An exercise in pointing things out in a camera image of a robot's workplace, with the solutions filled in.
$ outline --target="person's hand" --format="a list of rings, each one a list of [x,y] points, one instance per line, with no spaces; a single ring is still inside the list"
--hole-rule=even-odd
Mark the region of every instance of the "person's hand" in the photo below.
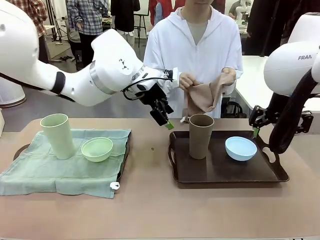
[[[230,83],[230,84],[226,84],[225,86],[231,86],[232,84],[234,84],[235,83],[235,81],[236,81],[236,70],[234,70],[233,68],[231,68],[231,67],[225,67],[224,69],[222,69],[222,72],[224,73],[224,74],[231,74],[232,76],[233,76],[233,78],[234,78],[234,82],[233,83]]]
[[[190,86],[199,85],[199,82],[196,80],[195,76],[189,73],[181,73],[179,77],[179,88],[183,91],[188,91]]]
[[[78,29],[83,30],[84,29],[84,23],[83,22],[78,22],[77,24]]]

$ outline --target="light blue bowl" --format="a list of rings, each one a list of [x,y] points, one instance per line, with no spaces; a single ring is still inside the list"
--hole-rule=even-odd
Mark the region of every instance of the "light blue bowl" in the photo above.
[[[226,153],[237,161],[248,161],[257,153],[257,146],[244,137],[233,136],[225,141]]]

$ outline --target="green bowl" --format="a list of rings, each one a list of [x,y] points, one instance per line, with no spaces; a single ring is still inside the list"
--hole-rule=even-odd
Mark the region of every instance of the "green bowl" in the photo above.
[[[111,155],[113,146],[114,144],[109,138],[95,137],[82,145],[81,152],[89,161],[98,163]]]

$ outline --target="dark brown tray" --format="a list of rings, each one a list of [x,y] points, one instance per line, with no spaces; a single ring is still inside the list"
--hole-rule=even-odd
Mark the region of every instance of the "dark brown tray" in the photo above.
[[[241,162],[228,156],[225,142],[234,136],[250,139],[256,144],[258,151],[252,159]],[[168,155],[174,180],[180,188],[238,188],[253,187],[253,184],[257,187],[256,184],[288,181],[289,176],[280,164],[279,155],[275,154],[275,162],[271,163],[263,152],[268,145],[259,136],[253,136],[253,131],[213,131],[207,157],[197,160],[189,155],[189,132],[172,132]]]
[[[122,174],[125,170],[125,166],[126,166],[126,162],[127,162],[127,158],[128,158],[128,155],[129,155],[129,150],[130,150],[130,144],[129,144],[129,141],[130,141],[130,137],[131,137],[131,132],[129,133],[128,135],[128,140],[126,141],[126,144],[125,144],[125,153],[124,153],[124,157],[123,157],[123,161],[122,161],[122,164],[121,164],[121,167],[120,167],[120,171],[117,175],[117,178],[116,178],[116,181],[119,182],[121,177],[122,177]],[[27,144],[27,145],[24,145],[23,147],[21,147],[18,151],[16,151],[14,157],[13,157],[13,161],[16,160],[20,154],[26,150],[28,147],[30,146],[30,144]]]

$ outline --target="brown cloth napkin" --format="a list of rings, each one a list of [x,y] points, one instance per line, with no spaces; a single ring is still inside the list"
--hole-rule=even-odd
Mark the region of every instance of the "brown cloth napkin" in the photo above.
[[[191,117],[194,114],[204,114],[214,110],[224,86],[232,85],[235,80],[235,74],[222,73],[211,83],[189,87],[184,96],[187,99],[187,109],[183,111],[183,115]]]

